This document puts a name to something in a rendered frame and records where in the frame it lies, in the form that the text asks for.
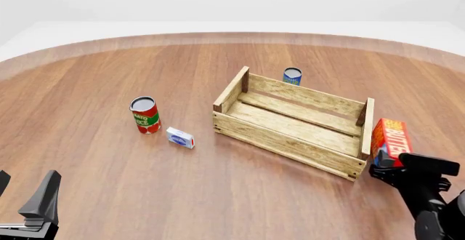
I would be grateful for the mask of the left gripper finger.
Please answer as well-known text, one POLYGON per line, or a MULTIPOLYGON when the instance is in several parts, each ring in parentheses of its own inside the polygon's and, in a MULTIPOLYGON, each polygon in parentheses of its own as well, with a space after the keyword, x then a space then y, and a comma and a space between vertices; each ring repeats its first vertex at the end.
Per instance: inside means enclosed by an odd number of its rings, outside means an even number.
POLYGON ((58 225, 57 200, 61 178, 59 172, 50 170, 36 192, 18 210, 18 213, 25 218, 25 225, 43 223, 58 225))
POLYGON ((7 188, 11 176, 7 174, 4 170, 0 170, 0 196, 4 193, 7 188))

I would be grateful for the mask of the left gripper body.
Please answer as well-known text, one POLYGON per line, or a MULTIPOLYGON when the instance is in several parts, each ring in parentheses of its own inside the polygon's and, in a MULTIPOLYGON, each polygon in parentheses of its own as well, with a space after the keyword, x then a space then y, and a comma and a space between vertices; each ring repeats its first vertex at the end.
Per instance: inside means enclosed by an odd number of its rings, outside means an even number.
POLYGON ((0 240, 54 240, 58 226, 35 220, 32 224, 0 224, 0 240))

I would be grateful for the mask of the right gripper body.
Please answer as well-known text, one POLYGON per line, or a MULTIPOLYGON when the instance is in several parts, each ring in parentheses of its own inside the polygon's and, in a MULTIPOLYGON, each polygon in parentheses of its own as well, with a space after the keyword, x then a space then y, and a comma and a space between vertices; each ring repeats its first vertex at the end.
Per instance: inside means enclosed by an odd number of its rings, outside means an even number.
POLYGON ((403 167, 378 167, 375 164, 371 164, 368 173, 372 178, 381 180, 382 182, 396 188, 399 184, 400 178, 404 174, 403 167))

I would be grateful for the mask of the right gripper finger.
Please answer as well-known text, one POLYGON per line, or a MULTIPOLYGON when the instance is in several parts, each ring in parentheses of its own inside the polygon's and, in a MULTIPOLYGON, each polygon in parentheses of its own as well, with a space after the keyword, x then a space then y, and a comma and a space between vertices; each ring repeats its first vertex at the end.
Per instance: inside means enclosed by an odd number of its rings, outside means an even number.
POLYGON ((395 165, 395 159, 389 156, 385 150, 378 150, 376 156, 376 166, 378 167, 393 167, 395 165))

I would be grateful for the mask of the red orange butter box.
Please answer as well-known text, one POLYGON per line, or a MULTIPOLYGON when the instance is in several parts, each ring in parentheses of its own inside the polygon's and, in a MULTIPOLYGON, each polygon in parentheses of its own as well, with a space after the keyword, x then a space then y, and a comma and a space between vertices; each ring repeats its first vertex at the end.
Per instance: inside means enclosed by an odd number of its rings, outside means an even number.
POLYGON ((371 158, 375 165, 378 150, 385 150, 392 159, 395 159, 393 167, 402 166, 400 154, 413 153, 411 140, 403 121, 379 119, 371 137, 371 158))

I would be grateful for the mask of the wooden slat tray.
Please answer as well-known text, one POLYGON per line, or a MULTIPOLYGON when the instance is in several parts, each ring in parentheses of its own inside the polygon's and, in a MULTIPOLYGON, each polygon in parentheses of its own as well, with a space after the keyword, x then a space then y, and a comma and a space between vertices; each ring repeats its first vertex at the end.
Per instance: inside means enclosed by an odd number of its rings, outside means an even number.
POLYGON ((216 132, 354 181, 370 157, 375 100, 287 84, 243 67, 213 104, 216 132))

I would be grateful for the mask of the blue soup tin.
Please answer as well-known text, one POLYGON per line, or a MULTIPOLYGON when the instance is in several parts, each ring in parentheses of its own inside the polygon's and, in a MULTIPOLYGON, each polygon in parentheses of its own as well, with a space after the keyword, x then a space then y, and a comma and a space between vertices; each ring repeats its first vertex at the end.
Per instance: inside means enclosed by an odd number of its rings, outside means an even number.
POLYGON ((302 80, 302 71, 295 67, 288 67, 283 72, 283 82, 299 86, 302 80))

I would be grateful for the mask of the red tomato sauce tin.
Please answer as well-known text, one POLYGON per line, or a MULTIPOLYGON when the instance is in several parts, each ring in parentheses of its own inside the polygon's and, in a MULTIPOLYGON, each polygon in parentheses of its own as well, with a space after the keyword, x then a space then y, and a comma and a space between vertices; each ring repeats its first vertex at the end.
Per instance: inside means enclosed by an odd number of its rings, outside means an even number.
POLYGON ((161 120, 155 100, 142 96, 135 98, 129 110, 132 112, 138 130, 144 135, 156 133, 161 128, 161 120))

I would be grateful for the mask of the small white printed box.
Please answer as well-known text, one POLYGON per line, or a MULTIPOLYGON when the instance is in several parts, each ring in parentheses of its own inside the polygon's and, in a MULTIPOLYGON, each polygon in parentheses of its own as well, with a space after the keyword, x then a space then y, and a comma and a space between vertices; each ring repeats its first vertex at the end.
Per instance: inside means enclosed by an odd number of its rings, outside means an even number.
POLYGON ((190 135, 186 132, 175 129, 173 127, 167 128, 166 134, 167 134, 168 140, 173 143, 176 143, 177 145, 181 145, 189 149, 193 149, 195 147, 195 139, 193 135, 190 135))

